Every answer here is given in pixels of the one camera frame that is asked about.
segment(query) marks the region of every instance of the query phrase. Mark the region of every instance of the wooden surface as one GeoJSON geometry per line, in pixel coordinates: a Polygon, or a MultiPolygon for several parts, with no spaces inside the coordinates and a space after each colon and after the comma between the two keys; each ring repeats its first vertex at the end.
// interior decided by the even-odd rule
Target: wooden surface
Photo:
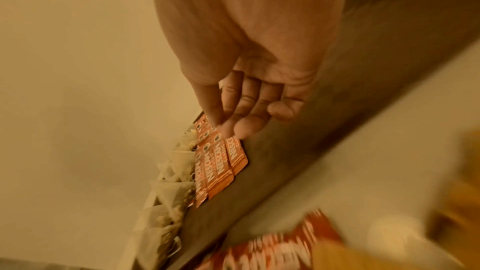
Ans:
{"type": "Polygon", "coordinates": [[[346,0],[341,34],[300,119],[271,122],[246,140],[250,165],[180,232],[177,270],[222,238],[242,216],[413,83],[480,36],[479,0],[346,0]]]}

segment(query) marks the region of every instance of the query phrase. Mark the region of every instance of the white wall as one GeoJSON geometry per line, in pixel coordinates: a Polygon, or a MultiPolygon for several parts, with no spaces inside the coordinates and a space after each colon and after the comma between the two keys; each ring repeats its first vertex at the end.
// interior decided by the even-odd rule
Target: white wall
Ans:
{"type": "Polygon", "coordinates": [[[114,268],[199,111],[152,0],[0,0],[0,257],[114,268]]]}

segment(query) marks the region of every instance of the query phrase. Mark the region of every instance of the skin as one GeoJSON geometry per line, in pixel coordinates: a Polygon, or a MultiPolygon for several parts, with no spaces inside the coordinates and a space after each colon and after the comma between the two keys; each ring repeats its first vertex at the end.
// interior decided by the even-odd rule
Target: skin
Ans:
{"type": "Polygon", "coordinates": [[[154,0],[200,106],[224,136],[292,121],[335,39],[344,0],[154,0]],[[223,81],[222,90],[219,82],[223,81]]]}

